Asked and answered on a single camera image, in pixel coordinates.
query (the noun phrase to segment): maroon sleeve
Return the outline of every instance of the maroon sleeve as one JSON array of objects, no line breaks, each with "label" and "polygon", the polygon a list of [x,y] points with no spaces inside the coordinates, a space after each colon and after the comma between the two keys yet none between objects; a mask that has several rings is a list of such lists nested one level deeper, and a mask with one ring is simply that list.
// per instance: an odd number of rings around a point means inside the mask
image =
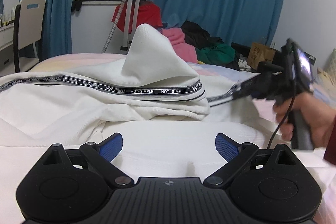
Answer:
[{"label": "maroon sleeve", "polygon": [[327,149],[324,154],[324,159],[333,165],[336,165],[336,120]]}]

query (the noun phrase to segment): pink towel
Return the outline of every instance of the pink towel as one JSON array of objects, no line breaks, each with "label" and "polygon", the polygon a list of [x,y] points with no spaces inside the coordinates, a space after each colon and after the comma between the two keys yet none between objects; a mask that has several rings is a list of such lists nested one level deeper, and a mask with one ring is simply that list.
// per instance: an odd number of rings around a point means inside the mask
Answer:
[{"label": "pink towel", "polygon": [[180,58],[185,62],[197,64],[195,47],[185,43],[185,35],[181,28],[162,29],[162,34],[169,39],[174,51]]}]

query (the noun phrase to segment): pile of clothes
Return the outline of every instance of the pile of clothes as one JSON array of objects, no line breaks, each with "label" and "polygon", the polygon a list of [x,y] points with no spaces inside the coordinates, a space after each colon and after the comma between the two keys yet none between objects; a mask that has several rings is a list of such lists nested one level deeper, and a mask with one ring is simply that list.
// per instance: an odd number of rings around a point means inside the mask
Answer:
[{"label": "pile of clothes", "polygon": [[[115,20],[119,6],[115,9],[112,21]],[[132,6],[130,29],[131,33],[134,5]],[[126,6],[124,6],[117,27],[124,30]],[[165,29],[161,20],[160,8],[151,1],[142,1],[139,6],[136,26],[147,23],[167,37],[176,54],[186,62],[208,64],[239,69],[239,57],[236,51],[226,45],[221,38],[211,37],[198,24],[184,22],[181,28]]]}]

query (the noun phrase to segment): chair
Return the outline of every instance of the chair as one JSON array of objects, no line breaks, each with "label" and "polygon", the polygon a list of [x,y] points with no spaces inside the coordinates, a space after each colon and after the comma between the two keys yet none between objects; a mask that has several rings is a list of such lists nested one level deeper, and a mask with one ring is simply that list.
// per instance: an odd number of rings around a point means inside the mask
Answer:
[{"label": "chair", "polygon": [[[42,27],[46,0],[21,0],[15,10],[12,62],[0,69],[0,77],[30,70],[42,58]],[[35,42],[38,42],[39,55]],[[35,58],[19,57],[19,50],[33,44]]]}]

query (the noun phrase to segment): textured blue pad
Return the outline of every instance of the textured blue pad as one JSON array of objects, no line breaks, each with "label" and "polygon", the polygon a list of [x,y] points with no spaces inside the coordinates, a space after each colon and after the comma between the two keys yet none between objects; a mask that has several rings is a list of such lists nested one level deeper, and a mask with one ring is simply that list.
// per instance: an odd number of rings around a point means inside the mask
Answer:
[{"label": "textured blue pad", "polygon": [[123,148],[123,137],[117,134],[110,141],[102,145],[99,149],[99,155],[111,162]]},{"label": "textured blue pad", "polygon": [[238,147],[233,143],[230,143],[228,140],[224,139],[220,134],[216,136],[216,150],[217,152],[229,162],[235,156],[239,154]]}]

